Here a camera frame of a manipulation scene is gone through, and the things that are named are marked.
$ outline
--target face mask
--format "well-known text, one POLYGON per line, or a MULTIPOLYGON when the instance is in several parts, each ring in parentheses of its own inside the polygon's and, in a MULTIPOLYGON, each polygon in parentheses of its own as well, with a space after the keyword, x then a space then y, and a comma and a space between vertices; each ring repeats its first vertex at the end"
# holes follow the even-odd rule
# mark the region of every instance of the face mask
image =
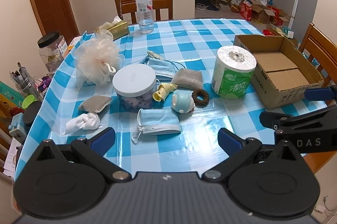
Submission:
POLYGON ((171 61, 162 61, 149 58, 148 66, 153 68, 154 73, 156 74, 159 81, 172 80, 174 75, 178 71, 176 64, 171 61))
POLYGON ((140 109, 137 123, 139 132, 133 134, 133 142, 136 142, 142 133, 160 135, 181 132, 178 116, 172 109, 140 109))

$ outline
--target white lid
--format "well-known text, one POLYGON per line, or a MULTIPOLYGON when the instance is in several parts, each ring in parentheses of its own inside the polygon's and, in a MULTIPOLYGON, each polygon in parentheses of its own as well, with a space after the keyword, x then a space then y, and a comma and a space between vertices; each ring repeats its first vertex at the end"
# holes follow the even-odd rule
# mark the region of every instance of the white lid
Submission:
POLYGON ((255 57, 246 49, 236 45, 220 47, 217 58, 224 67, 239 73, 253 71, 256 66, 255 57))
POLYGON ((156 74, 152 67, 145 64, 130 64, 114 75, 112 85, 116 93, 134 98, 150 91, 156 84, 156 74))

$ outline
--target brown scrunchie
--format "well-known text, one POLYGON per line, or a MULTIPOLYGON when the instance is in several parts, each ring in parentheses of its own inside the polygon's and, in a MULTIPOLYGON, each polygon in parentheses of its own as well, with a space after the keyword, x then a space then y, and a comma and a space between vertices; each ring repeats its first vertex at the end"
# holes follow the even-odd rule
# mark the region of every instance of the brown scrunchie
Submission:
POLYGON ((192 93, 192 99, 194 100, 195 105, 204 107, 210 102, 210 96, 203 89, 196 89, 192 93))

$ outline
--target yellow glove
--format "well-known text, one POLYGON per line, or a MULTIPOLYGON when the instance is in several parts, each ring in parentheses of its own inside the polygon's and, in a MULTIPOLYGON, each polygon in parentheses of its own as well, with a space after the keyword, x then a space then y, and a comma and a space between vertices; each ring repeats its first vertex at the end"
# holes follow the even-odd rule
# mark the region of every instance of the yellow glove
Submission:
POLYGON ((153 93, 152 98, 155 101, 165 100, 169 93, 173 92, 177 88, 178 86, 173 83, 161 83, 158 87, 158 91, 153 93))

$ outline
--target green cup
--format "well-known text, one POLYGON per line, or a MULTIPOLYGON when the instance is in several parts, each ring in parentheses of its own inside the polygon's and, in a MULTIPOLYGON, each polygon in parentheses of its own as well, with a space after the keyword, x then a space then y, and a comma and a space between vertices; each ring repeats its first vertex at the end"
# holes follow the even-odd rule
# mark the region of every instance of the green cup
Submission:
POLYGON ((22 108, 26 109, 34 101, 37 101, 37 99, 33 95, 27 96, 22 102, 22 108))

